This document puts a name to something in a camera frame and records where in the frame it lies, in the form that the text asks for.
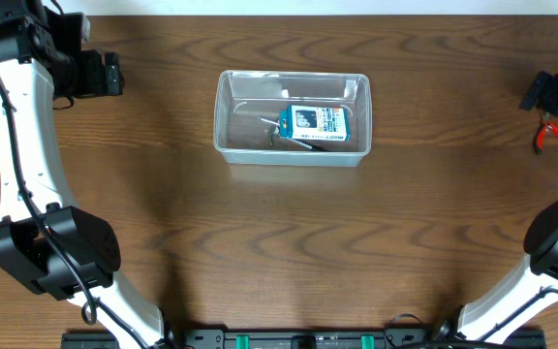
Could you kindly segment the clear plastic container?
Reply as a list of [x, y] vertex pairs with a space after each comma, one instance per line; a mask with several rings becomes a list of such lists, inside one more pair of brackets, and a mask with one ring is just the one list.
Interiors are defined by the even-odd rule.
[[[287, 106], [341, 107], [348, 111], [350, 138], [346, 142], [302, 141], [326, 152], [309, 151], [276, 139], [258, 120], [278, 121]], [[228, 163], [318, 167], [355, 167], [371, 150], [372, 98], [363, 74], [225, 71], [217, 85], [213, 141]]]

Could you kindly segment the screwdriver yellow collar black handle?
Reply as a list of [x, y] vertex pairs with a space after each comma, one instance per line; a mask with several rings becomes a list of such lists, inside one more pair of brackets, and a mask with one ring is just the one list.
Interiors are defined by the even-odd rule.
[[281, 127], [280, 123], [276, 120], [271, 120], [263, 117], [258, 117], [258, 120], [275, 127]]

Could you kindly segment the small claw hammer black handle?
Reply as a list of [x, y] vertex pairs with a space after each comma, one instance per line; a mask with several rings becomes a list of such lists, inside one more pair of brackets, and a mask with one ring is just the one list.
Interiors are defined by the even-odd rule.
[[302, 142], [302, 141], [298, 141], [298, 140], [293, 140], [293, 139], [287, 139], [287, 138], [281, 138], [279, 136], [279, 130], [276, 127], [271, 127], [268, 129], [268, 135], [269, 135], [269, 144], [271, 147], [274, 147], [274, 142], [276, 139], [282, 140], [282, 141], [288, 141], [290, 143], [295, 143], [301, 147], [304, 147], [305, 149], [309, 150], [309, 151], [320, 151], [320, 152], [326, 152], [326, 149], [319, 146], [319, 145], [314, 145], [311, 143], [306, 143], [306, 142]]

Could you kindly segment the blue white screwdriver box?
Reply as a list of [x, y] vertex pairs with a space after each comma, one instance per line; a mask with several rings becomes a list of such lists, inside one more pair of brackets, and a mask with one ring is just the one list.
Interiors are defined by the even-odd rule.
[[346, 142], [351, 135], [349, 115], [341, 107], [289, 105], [278, 119], [279, 135], [299, 141]]

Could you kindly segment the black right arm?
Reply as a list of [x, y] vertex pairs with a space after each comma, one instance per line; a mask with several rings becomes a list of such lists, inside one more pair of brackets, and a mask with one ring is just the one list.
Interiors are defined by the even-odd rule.
[[[551, 132], [558, 138], [558, 75], [540, 71], [520, 102], [525, 111], [541, 111], [533, 138], [536, 154]], [[431, 333], [450, 348], [479, 348], [503, 344], [513, 332], [558, 302], [558, 201], [532, 221], [523, 241], [524, 255], [496, 286], [463, 305]]]

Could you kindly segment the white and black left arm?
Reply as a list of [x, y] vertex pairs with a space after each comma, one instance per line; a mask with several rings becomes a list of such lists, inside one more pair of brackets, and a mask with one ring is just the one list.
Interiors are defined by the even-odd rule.
[[0, 1], [0, 268], [36, 295], [79, 307], [120, 348], [171, 348], [162, 310], [122, 273], [111, 225], [78, 207], [55, 102], [119, 96], [114, 52], [87, 50], [90, 24], [40, 1]]

